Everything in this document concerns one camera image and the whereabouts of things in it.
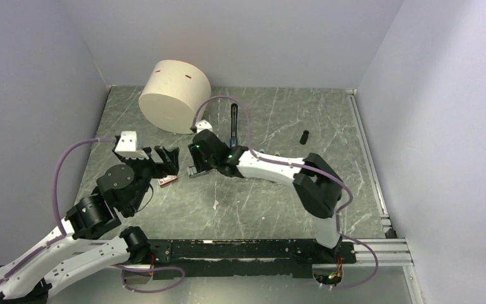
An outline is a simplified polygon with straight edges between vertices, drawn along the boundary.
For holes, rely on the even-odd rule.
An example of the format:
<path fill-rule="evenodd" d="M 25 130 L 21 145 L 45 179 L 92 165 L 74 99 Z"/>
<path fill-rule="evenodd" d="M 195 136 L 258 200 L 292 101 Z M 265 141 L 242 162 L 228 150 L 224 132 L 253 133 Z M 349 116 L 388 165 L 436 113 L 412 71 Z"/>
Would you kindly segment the staple box tray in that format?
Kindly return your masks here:
<path fill-rule="evenodd" d="M 187 175 L 190 179 L 200 177 L 202 175 L 209 174 L 209 170 L 201 170 L 198 169 L 196 166 L 189 166 L 187 167 Z"/>

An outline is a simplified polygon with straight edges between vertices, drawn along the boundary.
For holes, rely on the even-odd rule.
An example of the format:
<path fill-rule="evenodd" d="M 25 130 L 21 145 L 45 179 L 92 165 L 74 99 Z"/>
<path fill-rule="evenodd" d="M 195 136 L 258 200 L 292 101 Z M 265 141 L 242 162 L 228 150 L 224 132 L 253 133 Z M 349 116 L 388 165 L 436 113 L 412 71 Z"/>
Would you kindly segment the red white staple box sleeve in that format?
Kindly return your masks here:
<path fill-rule="evenodd" d="M 176 175 L 169 175 L 167 177 L 164 177 L 162 179 L 158 179 L 158 185 L 160 187 L 166 187 L 170 184 L 173 184 L 174 182 L 178 181 L 178 177 Z"/>

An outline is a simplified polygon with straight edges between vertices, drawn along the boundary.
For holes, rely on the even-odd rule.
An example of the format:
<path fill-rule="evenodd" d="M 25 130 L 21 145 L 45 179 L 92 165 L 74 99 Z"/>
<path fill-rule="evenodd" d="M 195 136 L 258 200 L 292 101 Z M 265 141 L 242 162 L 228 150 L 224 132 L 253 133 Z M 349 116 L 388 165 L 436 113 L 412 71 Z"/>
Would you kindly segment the blue stapler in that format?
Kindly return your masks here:
<path fill-rule="evenodd" d="M 237 121 L 238 121 L 238 111 L 239 107 L 237 103 L 232 103 L 230 105 L 230 139 L 229 139 L 229 147 L 235 147 L 238 145 L 238 136 L 237 136 Z"/>

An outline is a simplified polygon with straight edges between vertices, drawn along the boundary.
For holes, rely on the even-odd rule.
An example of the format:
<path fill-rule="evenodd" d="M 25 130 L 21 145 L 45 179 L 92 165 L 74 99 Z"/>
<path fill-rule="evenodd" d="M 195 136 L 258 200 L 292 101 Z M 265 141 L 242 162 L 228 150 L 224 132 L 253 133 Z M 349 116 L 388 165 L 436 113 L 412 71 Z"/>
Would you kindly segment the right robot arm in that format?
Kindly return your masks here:
<path fill-rule="evenodd" d="M 339 256 L 342 237 L 336 213 L 346 189 L 343 180 L 320 155 L 285 158 L 259 153 L 247 146 L 229 147 L 207 129 L 193 137 L 188 149 L 198 172 L 215 170 L 225 177 L 264 179 L 291 187 L 316 220 L 318 258 L 332 262 Z"/>

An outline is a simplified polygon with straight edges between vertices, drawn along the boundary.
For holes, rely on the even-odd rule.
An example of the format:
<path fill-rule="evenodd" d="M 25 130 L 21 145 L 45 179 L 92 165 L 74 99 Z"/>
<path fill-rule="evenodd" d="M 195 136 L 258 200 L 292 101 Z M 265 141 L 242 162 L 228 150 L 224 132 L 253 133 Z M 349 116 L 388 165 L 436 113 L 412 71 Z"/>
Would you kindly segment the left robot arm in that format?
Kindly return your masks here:
<path fill-rule="evenodd" d="M 142 263 L 151 256 L 145 232 L 130 226 L 103 236 L 133 217 L 151 181 L 177 175 L 178 148 L 115 148 L 118 163 L 96 181 L 91 194 L 71 207 L 57 226 L 16 260 L 0 266 L 0 303 L 46 303 L 106 267 Z"/>

